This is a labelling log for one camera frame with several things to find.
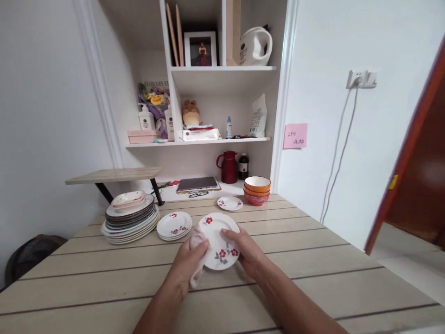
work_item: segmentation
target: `forearm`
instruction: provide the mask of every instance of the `forearm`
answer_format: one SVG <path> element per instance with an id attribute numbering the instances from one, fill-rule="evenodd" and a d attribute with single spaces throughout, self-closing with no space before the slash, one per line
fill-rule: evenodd
<path id="1" fill-rule="evenodd" d="M 286 333 L 346 333 L 269 259 L 258 267 L 256 281 Z"/>
<path id="2" fill-rule="evenodd" d="M 171 333 L 182 299 L 177 285 L 164 282 L 145 309 L 133 334 Z"/>

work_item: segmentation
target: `wooden table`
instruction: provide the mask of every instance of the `wooden table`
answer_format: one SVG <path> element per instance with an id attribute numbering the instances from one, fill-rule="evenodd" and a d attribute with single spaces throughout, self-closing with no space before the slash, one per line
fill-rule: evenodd
<path id="1" fill-rule="evenodd" d="M 94 183 L 102 195 L 111 204 L 113 196 L 105 187 L 104 182 L 125 182 L 136 180 L 150 180 L 154 194 L 158 200 L 159 206 L 164 204 L 159 193 L 158 184 L 155 177 L 161 172 L 162 167 L 141 167 L 141 168 L 122 168 L 122 169 L 101 169 L 86 175 L 78 176 L 65 181 L 67 185 Z"/>
<path id="2" fill-rule="evenodd" d="M 196 224 L 223 212 L 216 199 L 166 203 Z M 267 256 L 351 333 L 394 332 L 445 322 L 445 308 L 279 195 L 224 212 Z M 158 235 L 114 246 L 99 217 L 0 294 L 0 333 L 131 333 L 184 239 Z M 178 333 L 280 333 L 258 286 L 239 263 L 204 273 L 181 306 Z"/>

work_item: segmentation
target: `white cable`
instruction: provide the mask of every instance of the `white cable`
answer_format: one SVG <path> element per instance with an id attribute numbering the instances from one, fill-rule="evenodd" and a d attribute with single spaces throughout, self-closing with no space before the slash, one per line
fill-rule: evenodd
<path id="1" fill-rule="evenodd" d="M 324 204 L 326 203 L 326 196 L 328 194 L 329 184 L 331 183 L 331 177 L 332 177 L 332 174 L 334 173 L 335 158 L 337 157 L 338 140 L 340 139 L 340 133 L 342 132 L 343 116 L 344 116 L 344 112 L 346 110 L 346 106 L 348 105 L 349 95 L 351 95 L 351 90 L 352 90 L 352 88 L 349 88 L 348 96 L 346 96 L 346 101 L 344 103 L 344 107 L 343 107 L 343 111 L 342 111 L 342 117 L 340 118 L 340 126 L 338 127 L 337 141 L 335 142 L 334 159 L 332 160 L 331 173 L 329 175 L 329 180 L 328 180 L 328 183 L 326 184 L 326 190 L 324 192 L 323 207 L 321 208 L 321 214 L 320 214 L 320 222 L 323 218 Z"/>
<path id="2" fill-rule="evenodd" d="M 335 177 L 334 177 L 334 182 L 332 183 L 331 191 L 329 192 L 328 203 L 326 205 L 326 211 L 324 212 L 324 216 L 323 216 L 322 221 L 321 221 L 321 224 L 323 224 L 323 225 L 324 225 L 324 218 L 326 217 L 326 214 L 328 213 L 329 201 L 331 199 L 332 190 L 334 189 L 335 181 L 337 180 L 338 173 L 340 172 L 340 167 L 342 166 L 343 155 L 344 155 L 344 151 L 346 149 L 346 145 L 348 144 L 349 132 L 351 131 L 352 121 L 354 120 L 354 114 L 356 113 L 357 95 L 358 95 L 358 90 L 359 90 L 358 85 L 356 85 L 356 89 L 357 90 L 356 90 L 356 97 L 354 99 L 354 108 L 352 109 L 351 121 L 349 122 L 348 132 L 346 133 L 346 139 L 344 141 L 342 155 L 340 156 L 340 161 L 338 163 L 338 169 L 337 169 L 337 172 L 336 172 Z"/>

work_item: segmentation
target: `dark bottle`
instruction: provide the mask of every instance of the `dark bottle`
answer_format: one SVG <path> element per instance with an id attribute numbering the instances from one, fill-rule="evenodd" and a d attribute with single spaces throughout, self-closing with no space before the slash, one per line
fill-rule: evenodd
<path id="1" fill-rule="evenodd" d="M 249 158 L 247 157 L 247 154 L 241 153 L 241 158 L 238 164 L 239 172 L 238 172 L 238 178 L 240 180 L 245 180 L 249 177 Z"/>

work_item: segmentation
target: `red thermos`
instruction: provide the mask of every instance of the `red thermos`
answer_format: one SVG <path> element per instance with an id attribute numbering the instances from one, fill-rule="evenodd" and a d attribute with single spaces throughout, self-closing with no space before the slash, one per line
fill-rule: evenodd
<path id="1" fill-rule="evenodd" d="M 216 159 L 216 166 L 222 169 L 221 181 L 224 183 L 236 183 L 238 181 L 238 163 L 235 160 L 235 155 L 237 152 L 234 151 L 224 151 L 224 154 L 218 156 Z M 222 161 L 222 167 L 218 166 L 219 158 L 224 156 Z"/>

